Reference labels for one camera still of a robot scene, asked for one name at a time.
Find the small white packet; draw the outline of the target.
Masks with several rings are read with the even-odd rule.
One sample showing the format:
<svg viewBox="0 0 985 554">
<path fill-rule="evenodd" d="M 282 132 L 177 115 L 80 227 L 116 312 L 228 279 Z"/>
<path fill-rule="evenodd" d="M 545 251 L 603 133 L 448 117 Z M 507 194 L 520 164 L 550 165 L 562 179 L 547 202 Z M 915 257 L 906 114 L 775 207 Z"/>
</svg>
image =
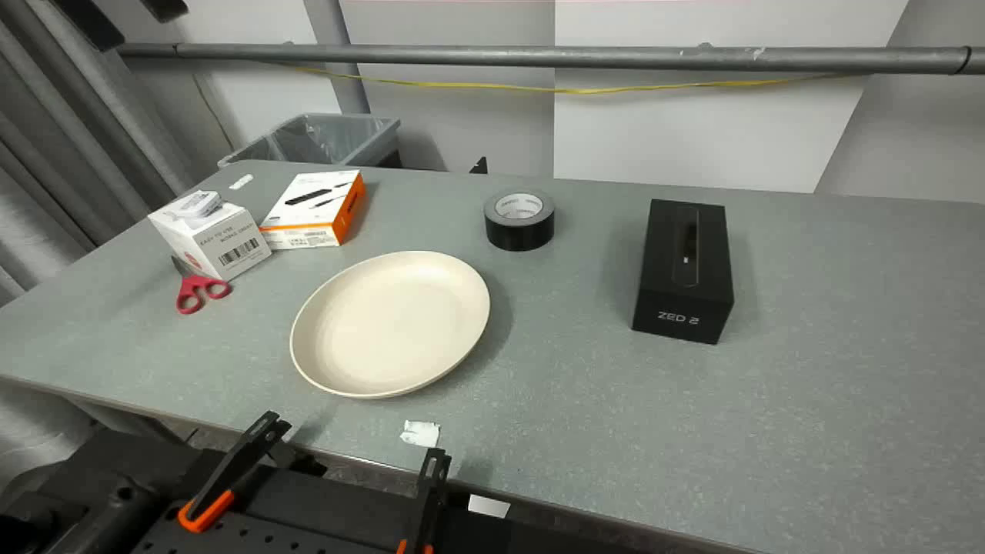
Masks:
<svg viewBox="0 0 985 554">
<path fill-rule="evenodd" d="M 217 192 L 193 192 L 176 199 L 165 207 L 165 213 L 176 219 L 201 219 L 210 216 L 222 206 L 224 200 Z"/>
</svg>

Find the white and orange box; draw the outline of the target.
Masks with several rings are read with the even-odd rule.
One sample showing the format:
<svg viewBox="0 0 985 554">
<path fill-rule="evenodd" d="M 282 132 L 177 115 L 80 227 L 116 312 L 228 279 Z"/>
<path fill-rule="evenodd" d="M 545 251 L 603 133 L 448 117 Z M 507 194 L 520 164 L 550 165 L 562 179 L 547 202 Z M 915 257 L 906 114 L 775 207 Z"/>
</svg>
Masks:
<svg viewBox="0 0 985 554">
<path fill-rule="evenodd" d="M 299 173 L 258 225 L 271 250 L 334 248 L 366 199 L 360 171 Z"/>
</svg>

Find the white paper scrap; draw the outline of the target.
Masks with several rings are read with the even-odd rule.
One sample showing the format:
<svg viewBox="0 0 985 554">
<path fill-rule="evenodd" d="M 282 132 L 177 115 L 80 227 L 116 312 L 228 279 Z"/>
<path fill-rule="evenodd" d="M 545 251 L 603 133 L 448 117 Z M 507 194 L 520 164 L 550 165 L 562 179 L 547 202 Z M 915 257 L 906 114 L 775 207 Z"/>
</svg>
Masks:
<svg viewBox="0 0 985 554">
<path fill-rule="evenodd" d="M 419 448 L 437 448 L 441 425 L 427 421 L 406 420 L 399 438 L 405 444 Z"/>
</svg>

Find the white cube box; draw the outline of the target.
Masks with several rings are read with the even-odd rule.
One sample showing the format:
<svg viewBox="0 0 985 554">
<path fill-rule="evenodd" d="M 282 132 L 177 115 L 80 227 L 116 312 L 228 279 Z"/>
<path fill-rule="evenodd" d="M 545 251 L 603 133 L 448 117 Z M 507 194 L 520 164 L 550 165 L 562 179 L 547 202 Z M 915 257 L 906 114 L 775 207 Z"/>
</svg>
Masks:
<svg viewBox="0 0 985 554">
<path fill-rule="evenodd" d="M 169 207 L 148 214 L 148 220 L 177 259 L 202 275 L 231 281 L 264 262 L 271 249 L 250 211 L 225 202 L 208 216 L 180 219 Z"/>
</svg>

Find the black tape roll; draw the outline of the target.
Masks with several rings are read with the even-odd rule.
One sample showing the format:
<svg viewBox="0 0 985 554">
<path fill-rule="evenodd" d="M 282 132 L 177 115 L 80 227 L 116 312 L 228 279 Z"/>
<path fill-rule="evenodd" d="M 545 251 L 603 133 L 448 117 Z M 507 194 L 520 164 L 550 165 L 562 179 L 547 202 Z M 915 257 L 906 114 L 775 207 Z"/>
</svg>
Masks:
<svg viewBox="0 0 985 554">
<path fill-rule="evenodd" d="M 486 239 L 508 252 L 542 248 L 555 238 L 556 207 L 537 189 L 510 189 L 483 204 Z"/>
</svg>

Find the grey trash bin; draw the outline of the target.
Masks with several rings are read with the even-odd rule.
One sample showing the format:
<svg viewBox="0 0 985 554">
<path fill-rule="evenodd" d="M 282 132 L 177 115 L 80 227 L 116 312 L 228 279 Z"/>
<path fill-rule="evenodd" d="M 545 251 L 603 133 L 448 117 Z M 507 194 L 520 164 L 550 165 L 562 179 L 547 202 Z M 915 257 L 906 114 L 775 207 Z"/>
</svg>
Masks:
<svg viewBox="0 0 985 554">
<path fill-rule="evenodd" d="M 401 169 L 399 126 L 397 117 L 303 113 L 226 155 L 217 166 L 260 160 Z"/>
</svg>

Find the red handled scissors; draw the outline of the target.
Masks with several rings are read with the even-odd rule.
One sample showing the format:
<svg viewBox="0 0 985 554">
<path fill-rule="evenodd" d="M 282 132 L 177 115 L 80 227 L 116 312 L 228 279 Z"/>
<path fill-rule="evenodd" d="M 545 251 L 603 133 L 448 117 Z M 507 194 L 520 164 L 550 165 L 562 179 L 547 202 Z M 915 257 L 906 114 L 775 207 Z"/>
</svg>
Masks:
<svg viewBox="0 0 985 554">
<path fill-rule="evenodd" d="M 204 297 L 222 299 L 232 294 L 229 282 L 195 272 L 176 256 L 170 256 L 173 266 L 182 277 L 182 284 L 175 300 L 175 308 L 182 315 L 191 315 L 204 306 Z"/>
</svg>

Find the grey metal pipe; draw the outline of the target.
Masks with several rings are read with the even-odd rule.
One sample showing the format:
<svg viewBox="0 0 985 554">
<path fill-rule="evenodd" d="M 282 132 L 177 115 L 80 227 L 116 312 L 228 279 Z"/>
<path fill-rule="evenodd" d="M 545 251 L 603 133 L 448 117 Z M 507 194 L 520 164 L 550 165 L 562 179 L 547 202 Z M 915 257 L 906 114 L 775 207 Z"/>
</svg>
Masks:
<svg viewBox="0 0 985 554">
<path fill-rule="evenodd" d="M 985 76 L 985 47 L 577 47 L 126 43 L 131 58 L 689 72 Z"/>
</svg>

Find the grey curtain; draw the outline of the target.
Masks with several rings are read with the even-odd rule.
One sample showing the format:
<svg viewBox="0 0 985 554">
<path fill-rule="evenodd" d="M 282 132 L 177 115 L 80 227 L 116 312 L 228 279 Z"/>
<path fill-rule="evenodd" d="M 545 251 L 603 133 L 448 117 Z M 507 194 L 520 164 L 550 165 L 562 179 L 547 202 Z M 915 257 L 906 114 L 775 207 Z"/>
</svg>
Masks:
<svg viewBox="0 0 985 554">
<path fill-rule="evenodd" d="M 95 0 L 0 0 L 0 306 L 193 187 Z"/>
</svg>

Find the white label sticker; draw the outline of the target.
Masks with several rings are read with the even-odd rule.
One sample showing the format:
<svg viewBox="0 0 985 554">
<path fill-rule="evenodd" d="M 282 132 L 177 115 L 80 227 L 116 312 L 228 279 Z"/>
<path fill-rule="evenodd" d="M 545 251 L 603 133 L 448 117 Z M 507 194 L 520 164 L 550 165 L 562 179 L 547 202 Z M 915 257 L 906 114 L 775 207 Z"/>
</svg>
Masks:
<svg viewBox="0 0 985 554">
<path fill-rule="evenodd" d="M 510 502 L 492 499 L 486 496 L 470 495 L 467 509 L 469 512 L 479 513 L 490 518 L 505 519 L 510 508 Z"/>
</svg>

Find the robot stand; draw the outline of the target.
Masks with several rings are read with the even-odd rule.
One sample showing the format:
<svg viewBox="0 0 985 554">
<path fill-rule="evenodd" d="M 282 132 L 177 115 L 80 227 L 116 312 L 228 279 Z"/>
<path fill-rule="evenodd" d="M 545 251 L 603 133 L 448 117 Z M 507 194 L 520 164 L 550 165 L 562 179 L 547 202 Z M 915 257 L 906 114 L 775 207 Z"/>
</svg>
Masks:
<svg viewBox="0 0 985 554">
<path fill-rule="evenodd" d="M 103 430 L 0 507 L 0 554 L 396 554 L 406 497 L 257 464 L 207 532 L 177 512 L 224 453 Z M 434 554 L 643 554 L 446 500 Z"/>
</svg>

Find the black rectangular box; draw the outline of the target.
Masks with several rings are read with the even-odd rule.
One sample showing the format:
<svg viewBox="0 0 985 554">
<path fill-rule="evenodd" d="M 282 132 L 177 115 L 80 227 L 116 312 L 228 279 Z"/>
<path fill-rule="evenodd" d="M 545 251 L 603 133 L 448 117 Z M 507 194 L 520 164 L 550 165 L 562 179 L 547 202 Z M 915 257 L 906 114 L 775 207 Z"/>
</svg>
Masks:
<svg viewBox="0 0 985 554">
<path fill-rule="evenodd" d="M 652 200 L 631 329 L 716 345 L 733 305 L 725 208 Z"/>
</svg>

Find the black orange clamp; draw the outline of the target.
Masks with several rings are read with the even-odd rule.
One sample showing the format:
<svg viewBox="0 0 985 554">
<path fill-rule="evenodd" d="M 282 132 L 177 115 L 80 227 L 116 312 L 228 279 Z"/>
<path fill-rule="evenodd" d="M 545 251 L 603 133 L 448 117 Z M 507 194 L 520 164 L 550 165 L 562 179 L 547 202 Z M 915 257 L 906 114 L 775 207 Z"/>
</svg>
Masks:
<svg viewBox="0 0 985 554">
<path fill-rule="evenodd" d="M 409 509 L 406 536 L 396 554 L 434 554 L 434 536 L 447 500 L 447 477 L 452 457 L 441 448 L 429 448 L 416 477 L 416 495 Z"/>
<path fill-rule="evenodd" d="M 236 488 L 291 429 L 274 411 L 265 412 L 243 432 L 199 491 L 177 512 L 186 532 L 204 533 L 232 508 Z"/>
</svg>

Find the white plate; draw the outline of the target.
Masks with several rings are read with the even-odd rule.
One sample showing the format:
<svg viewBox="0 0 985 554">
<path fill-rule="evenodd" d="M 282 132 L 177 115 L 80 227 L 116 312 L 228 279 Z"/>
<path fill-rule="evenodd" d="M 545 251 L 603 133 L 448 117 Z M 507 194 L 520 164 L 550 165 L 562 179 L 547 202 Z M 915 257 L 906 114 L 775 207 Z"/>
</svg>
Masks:
<svg viewBox="0 0 985 554">
<path fill-rule="evenodd" d="M 317 389 L 391 399 L 457 368 L 489 313 L 488 285 L 471 265 L 429 250 L 392 252 L 317 288 L 293 320 L 289 351 Z"/>
</svg>

